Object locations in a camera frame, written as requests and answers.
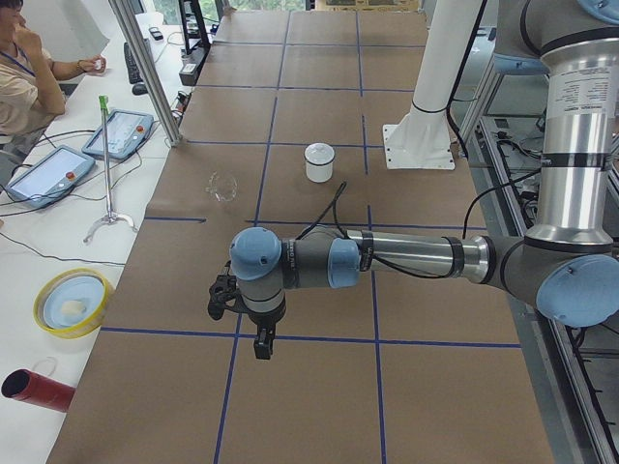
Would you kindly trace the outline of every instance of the glass cup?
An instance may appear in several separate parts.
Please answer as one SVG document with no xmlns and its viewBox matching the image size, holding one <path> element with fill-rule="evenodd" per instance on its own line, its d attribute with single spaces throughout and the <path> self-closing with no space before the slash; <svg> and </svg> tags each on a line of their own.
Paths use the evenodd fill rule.
<svg viewBox="0 0 619 464">
<path fill-rule="evenodd" d="M 206 188 L 217 201 L 232 201 L 236 197 L 238 184 L 236 179 L 229 172 L 214 172 L 209 179 L 209 186 Z"/>
</svg>

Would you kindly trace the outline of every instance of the white cup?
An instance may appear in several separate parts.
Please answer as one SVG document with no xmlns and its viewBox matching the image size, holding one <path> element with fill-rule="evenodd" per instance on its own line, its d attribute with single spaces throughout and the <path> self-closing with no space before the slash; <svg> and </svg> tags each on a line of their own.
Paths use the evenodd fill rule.
<svg viewBox="0 0 619 464">
<path fill-rule="evenodd" d="M 306 148 L 306 175 L 312 182 L 327 182 L 333 175 L 336 152 L 326 143 L 312 143 Z"/>
</svg>

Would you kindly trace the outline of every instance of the woman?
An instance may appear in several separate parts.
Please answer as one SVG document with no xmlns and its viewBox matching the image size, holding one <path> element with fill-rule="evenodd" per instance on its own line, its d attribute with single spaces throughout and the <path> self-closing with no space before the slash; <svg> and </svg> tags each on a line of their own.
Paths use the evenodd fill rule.
<svg viewBox="0 0 619 464">
<path fill-rule="evenodd" d="M 0 134 L 13 140 L 3 148 L 25 156 L 44 128 L 65 112 L 59 80 L 103 73 L 105 59 L 53 61 L 39 35 L 26 28 L 23 0 L 0 0 Z"/>
</svg>

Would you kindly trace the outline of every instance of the window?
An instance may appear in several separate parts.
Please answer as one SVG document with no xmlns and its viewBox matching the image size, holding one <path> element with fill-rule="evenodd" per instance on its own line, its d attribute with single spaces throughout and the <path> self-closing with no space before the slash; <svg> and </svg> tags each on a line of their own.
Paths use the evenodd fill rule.
<svg viewBox="0 0 619 464">
<path fill-rule="evenodd" d="M 146 11 L 163 13 L 166 24 L 180 24 L 178 0 L 142 0 L 142 3 Z M 306 8 L 306 0 L 229 0 L 229 4 L 237 10 L 301 11 Z M 218 21 L 215 0 L 200 0 L 200 6 L 207 23 Z"/>
</svg>

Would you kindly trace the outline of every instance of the tripod base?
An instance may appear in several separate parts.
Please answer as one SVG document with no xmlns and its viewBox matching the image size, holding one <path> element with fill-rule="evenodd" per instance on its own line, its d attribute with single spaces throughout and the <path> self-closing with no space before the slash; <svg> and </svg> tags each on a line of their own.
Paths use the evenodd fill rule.
<svg viewBox="0 0 619 464">
<path fill-rule="evenodd" d="M 132 229 L 132 231 L 137 233 L 137 227 L 135 227 L 135 223 L 133 222 L 133 219 L 131 216 L 120 215 L 112 211 L 109 215 L 103 216 L 101 219 L 97 219 L 95 223 L 93 223 L 93 225 L 90 226 L 90 229 L 88 229 L 88 234 L 86 234 L 86 237 L 83 240 L 84 244 L 88 245 L 92 242 L 93 237 L 95 236 L 95 232 L 97 232 L 97 230 L 99 230 L 100 227 L 104 225 L 114 225 L 116 222 L 121 222 L 121 221 L 126 222 L 129 225 L 129 227 Z"/>
</svg>

